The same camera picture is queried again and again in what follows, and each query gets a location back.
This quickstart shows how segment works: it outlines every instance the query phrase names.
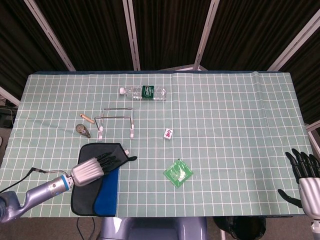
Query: green grid mat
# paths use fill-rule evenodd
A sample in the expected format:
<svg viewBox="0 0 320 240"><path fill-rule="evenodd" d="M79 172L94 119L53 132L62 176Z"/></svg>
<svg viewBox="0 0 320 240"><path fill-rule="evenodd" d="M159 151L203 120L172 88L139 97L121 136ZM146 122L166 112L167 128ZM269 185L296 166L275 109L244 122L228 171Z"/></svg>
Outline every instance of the green grid mat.
<svg viewBox="0 0 320 240"><path fill-rule="evenodd" d="M168 89L167 101L132 101L130 85ZM299 197L285 152L311 153L289 73L30 75L0 169L0 188L31 167L70 171L81 146L97 142L97 127L79 114L134 108L134 139L127 119L103 121L104 142L121 143L138 160L120 168L118 217L289 215L303 211L277 189ZM118 111L108 113L124 116ZM75 126L83 123L91 139ZM163 138L173 129L171 140ZM193 175L175 188L163 172L181 158ZM12 189L23 203L27 189L58 174L33 173ZM24 217L73 217L71 192Z"/></svg>

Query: plastic bottle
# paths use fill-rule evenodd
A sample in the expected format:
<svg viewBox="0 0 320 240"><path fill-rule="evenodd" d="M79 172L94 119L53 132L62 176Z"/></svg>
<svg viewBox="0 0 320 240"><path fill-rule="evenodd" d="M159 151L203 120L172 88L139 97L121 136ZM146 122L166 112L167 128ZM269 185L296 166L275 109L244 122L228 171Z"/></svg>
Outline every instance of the plastic bottle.
<svg viewBox="0 0 320 240"><path fill-rule="evenodd" d="M120 94L126 95L132 99L151 99L165 101L167 99L167 90L164 86L129 86L121 87Z"/></svg>

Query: grid tablecloth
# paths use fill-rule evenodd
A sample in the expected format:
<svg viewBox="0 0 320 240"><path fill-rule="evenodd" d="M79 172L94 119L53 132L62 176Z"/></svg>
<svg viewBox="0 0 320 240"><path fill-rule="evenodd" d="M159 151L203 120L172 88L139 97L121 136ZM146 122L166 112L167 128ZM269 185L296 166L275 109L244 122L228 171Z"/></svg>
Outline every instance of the grid tablecloth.
<svg viewBox="0 0 320 240"><path fill-rule="evenodd" d="M119 88L164 86L166 101L131 100ZM311 153L289 73L55 74L30 75L0 169L0 188L31 167L70 171L80 148L97 142L97 127L83 120L103 108L134 108L128 120L104 121L103 142L121 143L138 160L119 171L118 217L302 214L277 194L299 197L285 152ZM124 116L125 111L108 116ZM83 123L91 139L75 126ZM171 140L165 129L173 129ZM181 158L193 175L175 188L163 172ZM33 173L13 187L25 192L57 174ZM65 192L24 217L72 217Z"/></svg>

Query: black curtain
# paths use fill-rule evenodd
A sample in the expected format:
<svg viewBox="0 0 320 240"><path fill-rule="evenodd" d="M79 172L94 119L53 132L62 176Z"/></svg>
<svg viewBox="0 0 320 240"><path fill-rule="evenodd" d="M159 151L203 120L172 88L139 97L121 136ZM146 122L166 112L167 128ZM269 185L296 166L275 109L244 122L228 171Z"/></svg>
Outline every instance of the black curtain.
<svg viewBox="0 0 320 240"><path fill-rule="evenodd" d="M133 0L141 70L195 63L210 0Z"/></svg>
<svg viewBox="0 0 320 240"><path fill-rule="evenodd" d="M121 0L36 0L77 71L133 70Z"/></svg>
<svg viewBox="0 0 320 240"><path fill-rule="evenodd" d="M0 85L21 99L28 75L67 68L23 1L0 1Z"/></svg>
<svg viewBox="0 0 320 240"><path fill-rule="evenodd" d="M221 0L200 64L266 71L319 8L319 0Z"/></svg>
<svg viewBox="0 0 320 240"><path fill-rule="evenodd" d="M304 122L320 120L320 28L280 71L291 74Z"/></svg>

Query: floor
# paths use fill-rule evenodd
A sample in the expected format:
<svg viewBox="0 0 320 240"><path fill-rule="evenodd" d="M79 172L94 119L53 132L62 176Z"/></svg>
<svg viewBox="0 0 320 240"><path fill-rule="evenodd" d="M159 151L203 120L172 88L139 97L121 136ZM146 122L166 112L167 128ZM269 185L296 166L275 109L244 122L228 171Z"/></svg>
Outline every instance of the floor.
<svg viewBox="0 0 320 240"><path fill-rule="evenodd" d="M0 136L3 141L0 146L0 164L5 154L5 148L11 129L0 128ZM22 217L14 222L0 224L0 240L80 240L78 233L77 218L75 217ZM99 234L101 218L95 218L95 232L93 239ZM263 240L313 240L310 230L311 219L307 216L267 218L266 232ZM93 222L90 217L81 217L79 228L84 239L88 239L92 230ZM220 230L215 225L212 217L207 217L207 234L209 240L220 240ZM233 238L226 233L226 239Z"/></svg>

